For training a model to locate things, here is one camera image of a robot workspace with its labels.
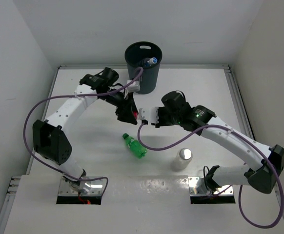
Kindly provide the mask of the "red label clear bottle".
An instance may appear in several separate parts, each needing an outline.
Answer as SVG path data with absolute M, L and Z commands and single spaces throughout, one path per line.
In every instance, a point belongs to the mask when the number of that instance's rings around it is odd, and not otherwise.
M 133 112 L 133 114 L 134 114 L 135 119 L 138 120 L 139 119 L 139 112 L 135 111 L 135 112 Z

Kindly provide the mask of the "clear bottle blue cap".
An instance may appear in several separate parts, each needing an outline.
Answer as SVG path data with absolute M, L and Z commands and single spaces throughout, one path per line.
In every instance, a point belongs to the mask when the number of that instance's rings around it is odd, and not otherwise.
M 157 64 L 158 60 L 155 57 L 149 58 L 147 61 L 148 66 L 152 66 L 154 64 Z

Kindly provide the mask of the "blue label water bottle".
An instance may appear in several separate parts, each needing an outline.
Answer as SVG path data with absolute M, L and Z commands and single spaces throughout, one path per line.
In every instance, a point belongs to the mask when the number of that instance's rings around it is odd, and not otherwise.
M 148 67 L 149 66 L 149 60 L 150 60 L 150 58 L 144 58 L 144 59 L 140 60 L 137 63 L 137 67 L 142 67 L 142 68 Z

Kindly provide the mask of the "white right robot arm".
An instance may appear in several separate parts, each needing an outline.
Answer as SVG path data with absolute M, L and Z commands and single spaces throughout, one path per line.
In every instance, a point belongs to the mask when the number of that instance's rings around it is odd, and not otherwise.
M 270 194 L 276 177 L 284 169 L 284 148 L 253 141 L 222 121 L 208 108 L 191 107 L 183 93 L 172 91 L 161 99 L 156 127 L 179 125 L 184 130 L 198 131 L 207 138 L 240 158 L 243 166 L 213 166 L 204 177 L 208 190 L 216 191 L 224 185 L 249 185 L 255 190 Z

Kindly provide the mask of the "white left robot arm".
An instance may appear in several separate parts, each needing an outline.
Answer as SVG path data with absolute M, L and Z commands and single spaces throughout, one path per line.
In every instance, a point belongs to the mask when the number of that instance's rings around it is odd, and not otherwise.
M 137 124 L 138 109 L 133 94 L 113 88 L 118 78 L 119 74 L 108 67 L 98 74 L 85 75 L 73 95 L 55 113 L 33 124 L 35 152 L 52 161 L 61 174 L 73 183 L 82 180 L 86 172 L 74 160 L 67 135 L 70 127 L 91 104 L 101 99 L 115 106 L 118 121 Z

